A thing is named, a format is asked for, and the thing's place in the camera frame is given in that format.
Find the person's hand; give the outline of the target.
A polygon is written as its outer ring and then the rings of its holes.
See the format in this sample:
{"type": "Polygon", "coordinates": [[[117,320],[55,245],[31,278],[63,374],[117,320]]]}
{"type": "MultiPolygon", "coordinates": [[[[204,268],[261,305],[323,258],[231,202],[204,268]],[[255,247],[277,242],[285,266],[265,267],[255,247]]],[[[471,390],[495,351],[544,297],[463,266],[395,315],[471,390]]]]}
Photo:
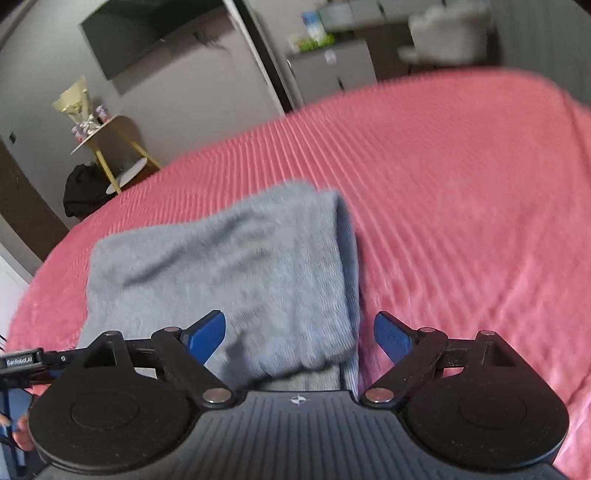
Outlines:
{"type": "Polygon", "coordinates": [[[29,416],[22,415],[12,428],[12,439],[20,450],[30,452],[35,449],[29,430],[29,416]]]}

